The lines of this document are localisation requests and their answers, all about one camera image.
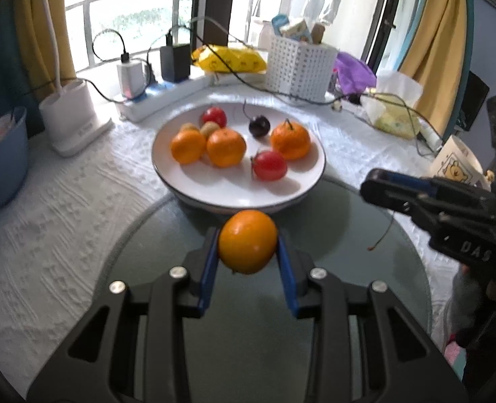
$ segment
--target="white power strip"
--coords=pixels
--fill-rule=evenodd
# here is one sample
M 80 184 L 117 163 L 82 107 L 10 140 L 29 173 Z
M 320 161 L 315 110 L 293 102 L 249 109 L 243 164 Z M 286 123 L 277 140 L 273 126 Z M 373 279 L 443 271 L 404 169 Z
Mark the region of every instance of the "white power strip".
M 260 84 L 265 81 L 264 74 L 245 73 L 240 76 L 250 84 Z M 142 97 L 134 101 L 118 103 L 116 107 L 119 113 L 128 120 L 140 122 L 160 109 L 209 86 L 228 86 L 239 83 L 240 81 L 233 74 L 206 73 L 180 83 L 162 82 L 151 85 L 145 90 L 145 95 Z M 122 101 L 123 96 L 118 95 L 115 99 Z
M 128 120 L 140 122 L 160 109 L 211 86 L 213 80 L 214 75 L 204 74 L 180 83 L 159 82 L 149 86 L 145 90 L 145 95 L 137 100 L 117 103 L 116 107 Z M 118 95 L 115 99 L 122 101 L 123 98 L 122 95 Z

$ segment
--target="white tablecloth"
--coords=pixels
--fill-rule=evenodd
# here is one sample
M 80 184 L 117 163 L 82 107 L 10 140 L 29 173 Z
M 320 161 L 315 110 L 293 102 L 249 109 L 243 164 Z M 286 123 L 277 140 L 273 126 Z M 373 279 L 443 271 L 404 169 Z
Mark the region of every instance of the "white tablecloth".
M 33 138 L 27 180 L 15 200 L 0 210 L 0 370 L 18 392 L 26 393 L 89 306 L 117 238 L 168 192 L 150 161 L 156 130 L 187 102 L 244 99 L 309 124 L 325 147 L 328 173 L 354 187 L 375 167 L 419 176 L 429 164 L 412 142 L 377 131 L 346 111 L 298 109 L 239 85 L 201 91 L 138 125 L 118 122 L 70 159 L 55 154 L 44 135 Z M 456 263 L 432 252 L 427 236 L 409 219 L 398 215 L 397 220 L 425 265 L 436 332 Z

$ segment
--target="round glass tabletop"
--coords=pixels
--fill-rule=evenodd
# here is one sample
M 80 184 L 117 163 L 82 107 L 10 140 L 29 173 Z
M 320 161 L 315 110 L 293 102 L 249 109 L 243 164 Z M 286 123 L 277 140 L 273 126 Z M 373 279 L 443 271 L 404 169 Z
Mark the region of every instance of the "round glass tabletop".
M 296 248 L 341 280 L 363 286 L 373 280 L 387 282 L 423 328 L 430 330 L 429 283 L 405 231 L 393 223 L 378 247 L 367 250 L 388 228 L 387 211 L 366 204 L 353 189 L 324 177 L 303 201 L 273 219 L 289 231 Z M 103 292 L 113 280 L 129 286 L 154 280 L 179 265 L 188 251 L 199 248 L 208 227 L 225 220 L 165 197 L 114 247 L 95 293 Z M 206 315 L 184 320 L 192 400 L 304 401 L 312 327 L 312 320 L 298 321 L 287 309 L 276 259 L 252 276 L 231 274 L 219 265 Z M 357 398 L 361 396 L 360 356 L 353 325 L 351 338 Z M 138 362 L 136 388 L 138 394 Z

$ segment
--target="white plastic basket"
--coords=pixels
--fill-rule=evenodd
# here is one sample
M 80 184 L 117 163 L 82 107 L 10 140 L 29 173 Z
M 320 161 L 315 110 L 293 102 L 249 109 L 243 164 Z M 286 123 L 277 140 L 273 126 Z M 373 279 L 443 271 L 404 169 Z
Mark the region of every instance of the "white plastic basket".
M 266 87 L 311 101 L 324 101 L 336 57 L 337 50 L 329 45 L 313 45 L 273 35 Z

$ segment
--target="charger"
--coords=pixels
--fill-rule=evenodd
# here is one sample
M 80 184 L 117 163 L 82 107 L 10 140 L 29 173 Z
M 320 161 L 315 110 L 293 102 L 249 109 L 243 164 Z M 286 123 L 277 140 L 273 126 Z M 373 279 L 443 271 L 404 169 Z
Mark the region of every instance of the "charger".
M 162 79 L 178 83 L 190 77 L 192 56 L 190 44 L 173 45 L 171 31 L 166 35 L 166 45 L 160 47 L 160 69 Z
M 144 70 L 140 60 L 131 60 L 125 51 L 121 55 L 121 63 L 117 64 L 117 77 L 121 93 L 125 98 L 140 95 L 145 88 Z

